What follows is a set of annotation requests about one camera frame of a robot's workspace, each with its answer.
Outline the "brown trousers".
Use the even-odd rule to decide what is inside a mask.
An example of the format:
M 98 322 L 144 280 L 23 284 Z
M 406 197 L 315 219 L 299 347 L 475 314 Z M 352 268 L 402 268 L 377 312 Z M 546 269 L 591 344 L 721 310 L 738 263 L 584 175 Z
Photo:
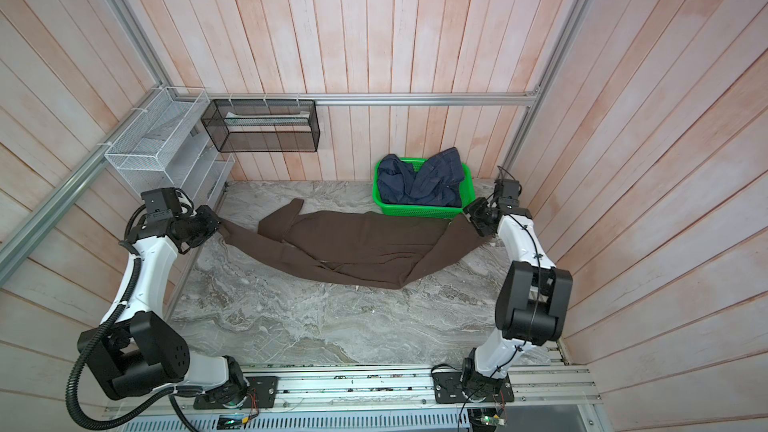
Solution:
M 374 212 L 303 214 L 293 199 L 253 231 L 222 219 L 226 244 L 294 277 L 401 289 L 459 262 L 487 242 L 462 215 L 451 220 Z

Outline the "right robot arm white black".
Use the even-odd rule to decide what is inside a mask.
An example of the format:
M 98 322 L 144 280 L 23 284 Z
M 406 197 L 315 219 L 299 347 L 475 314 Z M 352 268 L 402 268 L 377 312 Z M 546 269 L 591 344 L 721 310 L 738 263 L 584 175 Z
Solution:
M 462 392 L 480 401 L 502 393 L 509 368 L 526 352 L 561 337 L 573 279 L 546 255 L 527 212 L 505 211 L 482 198 L 464 212 L 480 235 L 501 240 L 510 259 L 496 300 L 495 329 L 463 364 Z

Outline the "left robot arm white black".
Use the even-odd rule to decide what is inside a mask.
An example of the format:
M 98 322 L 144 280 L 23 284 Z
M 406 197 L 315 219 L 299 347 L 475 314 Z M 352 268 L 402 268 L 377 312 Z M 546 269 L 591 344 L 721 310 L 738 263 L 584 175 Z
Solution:
M 121 246 L 129 253 L 118 294 L 100 324 L 82 333 L 77 349 L 105 395 L 143 397 L 164 387 L 224 407 L 241 405 L 248 382 L 230 356 L 194 353 L 163 318 L 167 279 L 177 257 L 202 245 L 219 227 L 206 205 L 148 211 L 129 219 Z

